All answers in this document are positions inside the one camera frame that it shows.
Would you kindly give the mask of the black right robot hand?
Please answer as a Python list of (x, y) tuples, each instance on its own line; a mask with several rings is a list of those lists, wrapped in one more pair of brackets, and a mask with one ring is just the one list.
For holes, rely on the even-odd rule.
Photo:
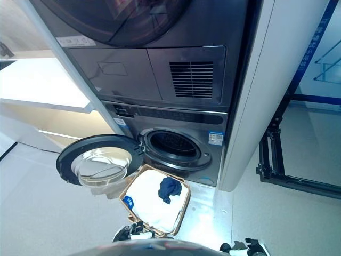
[(262, 240), (257, 240), (253, 238), (246, 238), (245, 242), (247, 243), (247, 247), (244, 249), (233, 249), (228, 243), (223, 243), (220, 246), (220, 251), (227, 253), (229, 255), (246, 255), (246, 256), (254, 256), (254, 255), (265, 255), (270, 256), (270, 252), (266, 248), (265, 243)]

